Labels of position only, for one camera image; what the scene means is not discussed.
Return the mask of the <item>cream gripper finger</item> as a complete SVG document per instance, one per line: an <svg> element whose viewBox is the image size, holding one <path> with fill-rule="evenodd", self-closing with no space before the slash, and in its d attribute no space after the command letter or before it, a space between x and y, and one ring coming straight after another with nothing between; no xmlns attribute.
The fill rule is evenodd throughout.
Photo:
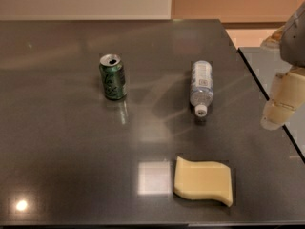
<svg viewBox="0 0 305 229"><path fill-rule="evenodd" d="M278 51L283 31L284 27L280 27L274 31L272 35L268 36L261 42L260 48L268 51Z"/></svg>
<svg viewBox="0 0 305 229"><path fill-rule="evenodd" d="M260 123L273 131L282 127L305 102L305 68L292 66L285 73L277 73L269 98Z"/></svg>

